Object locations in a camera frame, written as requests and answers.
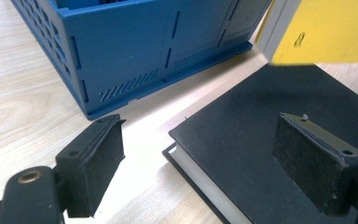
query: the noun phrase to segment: blue crate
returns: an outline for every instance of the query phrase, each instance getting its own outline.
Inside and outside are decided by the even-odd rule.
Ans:
[[[270,0],[12,0],[88,119],[249,50]]]

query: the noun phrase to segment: wood grain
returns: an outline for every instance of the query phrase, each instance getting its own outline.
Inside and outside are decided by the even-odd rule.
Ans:
[[[161,151],[173,142],[169,130],[265,63],[252,50],[114,111],[127,120],[127,158],[95,218],[67,223],[219,223]],[[358,64],[319,66],[358,93]],[[0,0],[0,200],[12,175],[53,167],[88,125],[15,8]]]

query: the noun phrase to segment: black book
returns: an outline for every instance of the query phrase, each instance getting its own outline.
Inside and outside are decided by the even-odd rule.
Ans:
[[[354,223],[318,212],[272,156],[280,113],[358,148],[358,95],[316,65],[265,65],[170,131],[163,153],[224,222]]]

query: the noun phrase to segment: yellow object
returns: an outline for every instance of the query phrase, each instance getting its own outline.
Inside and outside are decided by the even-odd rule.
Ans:
[[[271,59],[272,64],[355,62],[358,0],[300,0]]]

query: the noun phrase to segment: yellow book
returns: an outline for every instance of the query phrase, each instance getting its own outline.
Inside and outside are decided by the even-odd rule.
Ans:
[[[275,0],[256,44],[272,64],[358,63],[358,0]]]

